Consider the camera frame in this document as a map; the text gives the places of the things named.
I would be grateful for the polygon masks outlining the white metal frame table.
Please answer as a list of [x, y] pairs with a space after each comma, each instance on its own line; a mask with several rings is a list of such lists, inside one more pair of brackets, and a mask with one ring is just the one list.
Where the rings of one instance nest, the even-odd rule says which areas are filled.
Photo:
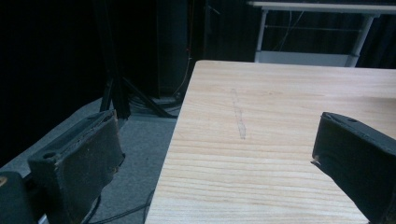
[[[274, 1], [247, 1], [252, 7], [259, 7], [262, 11], [260, 30], [256, 44], [255, 63], [283, 63], [321, 66], [355, 67], [360, 57], [361, 49], [369, 34], [375, 18], [380, 15], [396, 15], [395, 5], [363, 5], [346, 3], [306, 3], [306, 2], [274, 2]], [[301, 11], [324, 13], [361, 14], [363, 23], [361, 30], [348, 54], [304, 53], [274, 50], [262, 50], [263, 35], [266, 28], [266, 18], [269, 11]]]

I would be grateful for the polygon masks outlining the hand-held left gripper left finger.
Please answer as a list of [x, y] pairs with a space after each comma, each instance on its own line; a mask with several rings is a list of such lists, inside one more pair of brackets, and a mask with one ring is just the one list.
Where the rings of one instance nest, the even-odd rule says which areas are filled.
[[80, 224], [124, 161], [117, 113], [88, 116], [28, 158], [50, 224]]

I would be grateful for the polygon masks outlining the dark curtain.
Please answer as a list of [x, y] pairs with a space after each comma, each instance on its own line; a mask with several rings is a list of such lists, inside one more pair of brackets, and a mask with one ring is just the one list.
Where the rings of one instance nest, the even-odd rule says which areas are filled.
[[0, 167], [106, 79], [92, 0], [0, 0]]

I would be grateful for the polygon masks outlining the black metal tripod stand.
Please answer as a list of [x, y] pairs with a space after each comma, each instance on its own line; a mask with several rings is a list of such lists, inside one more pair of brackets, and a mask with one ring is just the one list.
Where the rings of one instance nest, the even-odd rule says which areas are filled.
[[163, 108], [151, 100], [145, 93], [139, 90], [128, 78], [120, 72], [118, 57], [108, 12], [108, 0], [92, 0], [98, 34], [101, 42], [104, 62], [106, 66], [106, 85], [103, 94], [101, 111], [108, 110], [113, 104], [119, 119], [128, 119], [131, 109], [126, 90], [134, 93], [149, 109], [160, 118], [176, 119]]

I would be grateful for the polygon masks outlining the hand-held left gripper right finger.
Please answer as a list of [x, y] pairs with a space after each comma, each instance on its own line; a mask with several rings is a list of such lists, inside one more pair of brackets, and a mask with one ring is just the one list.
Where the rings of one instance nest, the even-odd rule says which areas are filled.
[[396, 140], [343, 115], [324, 112], [312, 163], [370, 224], [396, 224]]

